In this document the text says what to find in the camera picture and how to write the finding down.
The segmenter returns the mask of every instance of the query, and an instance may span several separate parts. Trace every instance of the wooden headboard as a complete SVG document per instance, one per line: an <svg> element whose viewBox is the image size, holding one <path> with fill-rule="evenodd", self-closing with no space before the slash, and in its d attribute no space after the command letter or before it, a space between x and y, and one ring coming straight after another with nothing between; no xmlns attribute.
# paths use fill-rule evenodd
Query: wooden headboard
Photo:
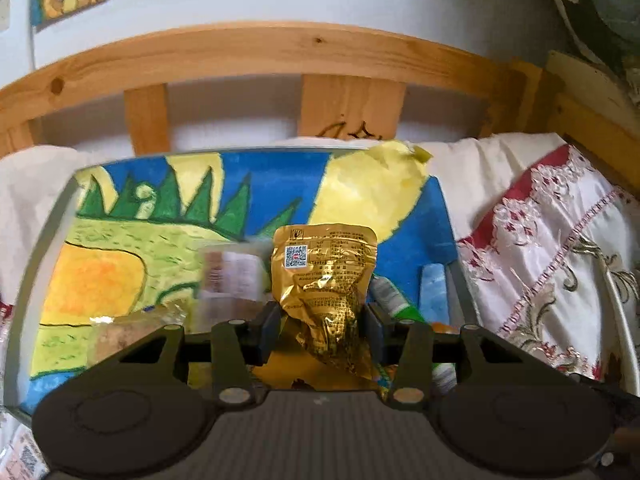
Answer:
<svg viewBox="0 0 640 480"><path fill-rule="evenodd" d="M68 57L0 90L0 156L43 142L38 118L118 92L137 155L172 150L166 84L301 74L301 136L391 139L407 84L488 102L480 137L556 131L640 189L640 141L562 92L534 65L500 64L431 41L360 27L233 22L178 28Z"/></svg>

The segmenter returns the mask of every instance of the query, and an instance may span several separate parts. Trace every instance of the wood knot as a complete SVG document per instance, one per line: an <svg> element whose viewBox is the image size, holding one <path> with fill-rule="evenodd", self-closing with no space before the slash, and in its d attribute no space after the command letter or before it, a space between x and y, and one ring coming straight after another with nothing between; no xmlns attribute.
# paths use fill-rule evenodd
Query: wood knot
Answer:
<svg viewBox="0 0 640 480"><path fill-rule="evenodd" d="M51 93L53 95L62 94L62 90L65 87L65 82L63 79L57 77L51 82Z"/></svg>

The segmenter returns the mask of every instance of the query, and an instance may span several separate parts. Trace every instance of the gold foil packet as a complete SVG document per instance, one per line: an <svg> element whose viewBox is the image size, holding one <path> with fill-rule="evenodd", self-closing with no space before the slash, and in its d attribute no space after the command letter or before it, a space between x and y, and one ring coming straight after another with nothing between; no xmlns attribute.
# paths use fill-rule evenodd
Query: gold foil packet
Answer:
<svg viewBox="0 0 640 480"><path fill-rule="evenodd" d="M300 344L325 363L370 377L357 319L376 266L376 234L346 224L292 225L279 228L273 244L273 297L301 322Z"/></svg>

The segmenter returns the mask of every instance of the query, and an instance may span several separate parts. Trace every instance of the painted green tree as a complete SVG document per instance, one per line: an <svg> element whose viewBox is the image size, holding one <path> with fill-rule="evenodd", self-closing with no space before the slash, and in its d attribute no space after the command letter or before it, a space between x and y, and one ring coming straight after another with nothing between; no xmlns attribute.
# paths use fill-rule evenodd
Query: painted green tree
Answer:
<svg viewBox="0 0 640 480"><path fill-rule="evenodd" d="M171 166L169 166L166 177L158 188L156 206L149 219L162 221L178 221L180 219L180 190L175 170Z"/></svg>
<svg viewBox="0 0 640 480"><path fill-rule="evenodd" d="M251 197L251 174L244 178L236 194L226 203L225 208L216 218L213 228L227 237L242 240L244 237L244 225L249 212L249 199Z"/></svg>
<svg viewBox="0 0 640 480"><path fill-rule="evenodd" d="M301 198L295 199L291 204L286 206L280 213L278 213L273 219L271 219L267 225L265 225L260 231L258 231L257 237L259 238L273 238L273 235L279 227L283 225L289 225L293 218Z"/></svg>
<svg viewBox="0 0 640 480"><path fill-rule="evenodd" d="M136 197L136 182L129 173L124 181L124 187L118 194L118 199L109 212L112 218L133 220L140 208L140 200Z"/></svg>
<svg viewBox="0 0 640 480"><path fill-rule="evenodd" d="M190 224L209 226L211 211L211 186L213 185L213 172L211 168L204 175L200 187L184 212L184 221Z"/></svg>
<svg viewBox="0 0 640 480"><path fill-rule="evenodd" d="M89 218L103 218L105 216L102 189L93 175L89 182L89 189L86 192L84 201L82 201L82 206L78 211L78 216Z"/></svg>

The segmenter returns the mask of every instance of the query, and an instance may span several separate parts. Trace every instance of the light blue rectangular object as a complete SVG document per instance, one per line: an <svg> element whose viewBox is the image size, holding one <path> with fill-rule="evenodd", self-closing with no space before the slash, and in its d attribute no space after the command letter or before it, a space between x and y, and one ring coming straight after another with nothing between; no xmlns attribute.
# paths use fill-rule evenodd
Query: light blue rectangular object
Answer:
<svg viewBox="0 0 640 480"><path fill-rule="evenodd" d="M447 280L443 264L429 264L422 268L418 310L427 323L449 324Z"/></svg>

